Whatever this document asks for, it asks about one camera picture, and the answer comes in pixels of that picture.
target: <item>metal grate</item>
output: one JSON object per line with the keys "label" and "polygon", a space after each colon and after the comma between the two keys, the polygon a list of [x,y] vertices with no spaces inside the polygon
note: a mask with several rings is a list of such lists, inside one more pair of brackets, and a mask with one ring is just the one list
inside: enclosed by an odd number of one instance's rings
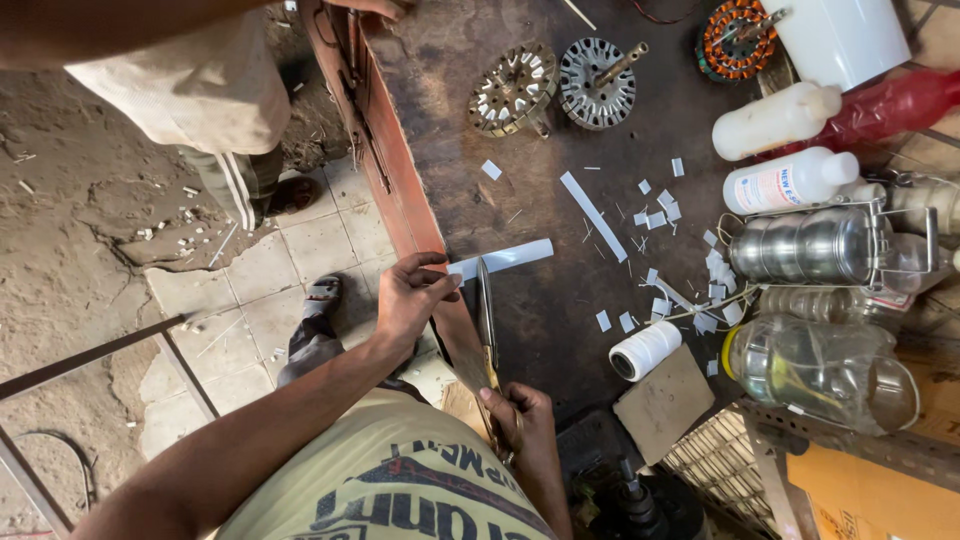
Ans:
{"label": "metal grate", "polygon": [[750,438],[739,414],[721,410],[673,446],[660,466],[745,527],[780,539]]}

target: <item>person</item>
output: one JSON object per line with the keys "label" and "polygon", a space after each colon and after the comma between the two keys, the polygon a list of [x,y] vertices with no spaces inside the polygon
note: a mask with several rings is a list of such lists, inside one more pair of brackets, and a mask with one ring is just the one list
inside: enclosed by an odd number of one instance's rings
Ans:
{"label": "person", "polygon": [[444,262],[417,253],[387,269],[376,330],[345,352],[328,320],[340,280],[314,282],[277,390],[183,437],[71,538],[572,538],[549,396],[516,382],[480,392],[522,439],[511,473],[466,424],[382,383],[434,307],[459,298],[461,276],[422,268]]}
{"label": "person", "polygon": [[[397,0],[333,4],[400,18]],[[4,6],[0,68],[65,67],[158,144],[176,145],[243,229],[320,195],[284,182],[290,102],[267,47],[266,0],[37,0]]]}

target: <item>dark wooden table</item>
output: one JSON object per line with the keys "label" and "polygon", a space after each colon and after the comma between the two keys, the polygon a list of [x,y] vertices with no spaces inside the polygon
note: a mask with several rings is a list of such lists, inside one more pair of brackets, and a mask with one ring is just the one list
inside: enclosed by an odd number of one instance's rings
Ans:
{"label": "dark wooden table", "polygon": [[[553,242],[553,257],[492,274],[492,290],[501,381],[548,392],[560,424],[592,405],[608,407],[630,386],[613,371],[607,354],[626,337],[617,323],[620,313],[649,318],[655,290],[638,286],[648,268],[657,268],[691,301],[695,293],[687,280],[707,289],[709,246],[703,235],[726,210],[723,180],[734,169],[713,151],[710,132],[720,114],[759,97],[756,82],[720,85],[697,69],[695,36],[716,3],[698,5],[673,25],[647,20],[628,0],[577,3],[597,25],[595,32],[562,0],[420,0],[411,16],[397,23],[384,26],[367,18],[363,24],[373,61],[364,69],[382,77],[451,259],[541,238]],[[644,5],[664,18],[690,6]],[[559,59],[582,37],[606,39],[621,50],[640,40],[650,46],[634,64],[636,104],[623,123],[601,132],[575,125],[561,108],[559,90],[547,109],[552,135],[546,140],[532,129],[487,138],[468,123],[472,81],[503,51],[540,39]],[[684,161],[680,178],[673,176],[673,158]],[[486,160],[503,170],[497,182],[481,171]],[[599,233],[583,242],[585,215],[560,182],[565,171],[604,212],[627,250],[629,268],[626,260],[616,262]],[[648,195],[637,187],[644,179],[653,187]],[[656,198],[665,188],[683,213],[676,235],[669,225],[651,232],[635,227],[632,214],[647,205],[659,209]],[[631,241],[642,236],[649,237],[645,255]],[[465,291],[469,298],[471,288]],[[701,293],[697,300],[706,297]],[[600,332],[595,318],[602,309],[613,324],[607,332]],[[706,372],[724,334],[697,336],[692,319],[677,323],[689,329],[683,330],[684,341]],[[708,414],[742,394],[722,372],[708,382],[716,395]]]}

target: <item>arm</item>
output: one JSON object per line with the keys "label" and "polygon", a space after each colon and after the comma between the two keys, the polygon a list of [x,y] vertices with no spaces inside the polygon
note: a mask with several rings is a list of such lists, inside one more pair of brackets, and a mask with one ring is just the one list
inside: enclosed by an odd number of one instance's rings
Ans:
{"label": "arm", "polygon": [[388,269],[370,340],[184,437],[96,506],[72,538],[194,540],[221,525],[410,355],[438,302],[459,298],[459,275],[420,268],[443,262],[420,253]]}
{"label": "arm", "polygon": [[[146,47],[269,0],[4,0],[0,69],[45,69]],[[332,0],[398,19],[405,0]]]}
{"label": "arm", "polygon": [[516,483],[557,537],[571,540],[573,525],[566,506],[550,396],[526,384],[508,382],[503,386],[503,395],[482,388],[480,399],[503,428],[507,440],[516,440],[516,415],[523,416],[519,435],[523,446],[514,461]]}

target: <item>beige t-shirt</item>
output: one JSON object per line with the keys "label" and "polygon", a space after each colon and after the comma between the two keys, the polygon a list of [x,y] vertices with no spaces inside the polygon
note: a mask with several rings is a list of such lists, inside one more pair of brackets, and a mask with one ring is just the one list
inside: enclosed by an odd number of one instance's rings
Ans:
{"label": "beige t-shirt", "polygon": [[290,120],[261,10],[66,70],[159,144],[266,154]]}
{"label": "beige t-shirt", "polygon": [[247,499],[217,540],[555,538],[466,424],[375,388]]}

